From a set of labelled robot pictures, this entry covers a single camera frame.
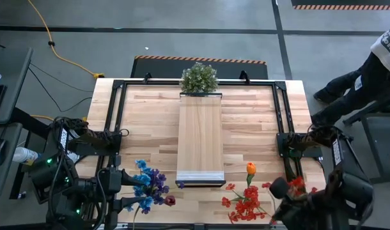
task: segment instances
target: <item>person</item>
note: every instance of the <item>person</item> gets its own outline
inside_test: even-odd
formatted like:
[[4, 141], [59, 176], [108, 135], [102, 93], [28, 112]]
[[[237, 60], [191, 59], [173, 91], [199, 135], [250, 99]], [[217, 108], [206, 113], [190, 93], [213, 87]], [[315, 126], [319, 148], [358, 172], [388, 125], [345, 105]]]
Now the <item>person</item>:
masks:
[[371, 54], [356, 71], [331, 80], [313, 96], [328, 106], [312, 115], [314, 126], [333, 125], [342, 116], [390, 93], [390, 30], [371, 46]]

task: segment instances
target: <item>hazard stripe tape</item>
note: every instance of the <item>hazard stripe tape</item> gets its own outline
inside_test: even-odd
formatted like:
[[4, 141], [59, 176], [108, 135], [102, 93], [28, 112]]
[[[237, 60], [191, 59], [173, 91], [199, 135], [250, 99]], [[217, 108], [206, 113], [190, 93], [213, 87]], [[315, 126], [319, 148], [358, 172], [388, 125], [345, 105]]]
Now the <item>hazard stripe tape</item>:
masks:
[[239, 59], [223, 59], [223, 58], [205, 58], [205, 57], [171, 57], [171, 56], [150, 56], [138, 55], [134, 59], [160, 59], [160, 60], [182, 60], [182, 61], [213, 61], [213, 62], [227, 62], [227, 63], [252, 63], [266, 65], [266, 61], [257, 60], [239, 60]]
[[390, 10], [390, 5], [297, 5], [295, 10]]

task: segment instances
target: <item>green plant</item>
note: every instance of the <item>green plant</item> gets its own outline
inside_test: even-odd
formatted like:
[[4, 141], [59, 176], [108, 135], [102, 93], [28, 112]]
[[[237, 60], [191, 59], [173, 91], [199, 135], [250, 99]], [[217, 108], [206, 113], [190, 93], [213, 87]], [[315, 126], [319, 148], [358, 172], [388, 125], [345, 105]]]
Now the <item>green plant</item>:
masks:
[[218, 88], [216, 70], [211, 65], [195, 63], [192, 68], [183, 70], [180, 83], [184, 93], [212, 93]]

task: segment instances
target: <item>wooden board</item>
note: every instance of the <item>wooden board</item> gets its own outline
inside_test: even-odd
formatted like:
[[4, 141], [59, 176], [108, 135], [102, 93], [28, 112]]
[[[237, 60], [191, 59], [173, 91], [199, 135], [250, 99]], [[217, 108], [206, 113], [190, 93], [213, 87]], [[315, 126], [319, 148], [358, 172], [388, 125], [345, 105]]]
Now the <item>wooden board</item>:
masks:
[[[93, 130], [103, 130], [111, 86], [114, 79], [98, 79], [93, 94], [88, 122]], [[286, 81], [290, 108], [296, 132], [306, 132], [311, 124], [309, 109], [302, 81]], [[150, 167], [158, 168], [167, 176], [170, 194], [176, 197], [176, 205], [154, 206], [148, 215], [139, 214], [136, 222], [167, 223], [225, 223], [227, 213], [234, 207], [221, 205], [223, 196], [234, 198], [231, 191], [222, 188], [176, 188], [176, 163], [178, 153], [179, 97], [178, 86], [129, 86], [124, 106], [121, 128], [128, 128], [130, 135], [123, 139], [120, 155], [121, 169], [137, 174], [134, 160], [145, 159]], [[259, 200], [269, 213], [274, 212], [279, 201], [272, 201], [269, 193], [261, 188], [262, 183], [272, 182], [284, 176], [283, 161], [277, 154], [277, 125], [272, 91], [267, 86], [223, 86], [218, 92], [222, 98], [222, 136], [224, 148], [224, 172], [227, 183], [234, 183], [238, 191], [246, 187], [246, 164], [254, 162], [257, 167], [252, 185], [260, 189]], [[114, 108], [114, 127], [117, 106]], [[76, 165], [83, 177], [93, 176], [97, 157], [87, 157]], [[322, 189], [325, 179], [322, 168], [313, 159], [303, 158], [302, 169], [308, 190]], [[130, 197], [132, 188], [123, 187], [121, 196]], [[133, 213], [122, 211], [120, 222], [132, 222]], [[269, 217], [253, 222], [268, 223]]]
[[220, 96], [181, 97], [176, 180], [224, 180], [221, 113]]

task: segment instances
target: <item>orange tulip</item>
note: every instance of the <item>orange tulip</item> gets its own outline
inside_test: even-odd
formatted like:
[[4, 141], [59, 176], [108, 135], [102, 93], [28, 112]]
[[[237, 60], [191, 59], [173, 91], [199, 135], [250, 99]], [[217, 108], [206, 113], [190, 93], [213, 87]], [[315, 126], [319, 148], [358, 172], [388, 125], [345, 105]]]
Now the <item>orange tulip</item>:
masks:
[[256, 173], [256, 166], [254, 165], [254, 163], [247, 163], [246, 171], [248, 174], [254, 175]]

